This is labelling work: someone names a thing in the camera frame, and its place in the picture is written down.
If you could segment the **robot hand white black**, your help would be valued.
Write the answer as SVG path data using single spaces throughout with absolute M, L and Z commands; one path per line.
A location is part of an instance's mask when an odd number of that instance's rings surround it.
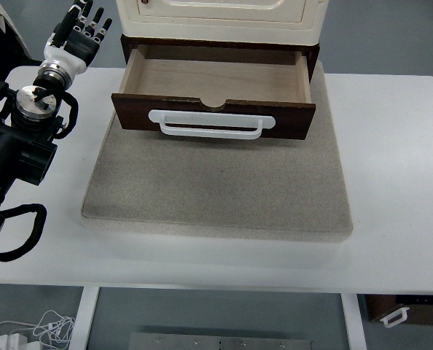
M 57 24 L 44 47 L 43 66 L 64 70 L 69 77 L 83 73 L 93 62 L 112 19 L 99 26 L 104 13 L 98 8 L 92 20 L 88 15 L 92 1 L 75 1 L 62 21 Z

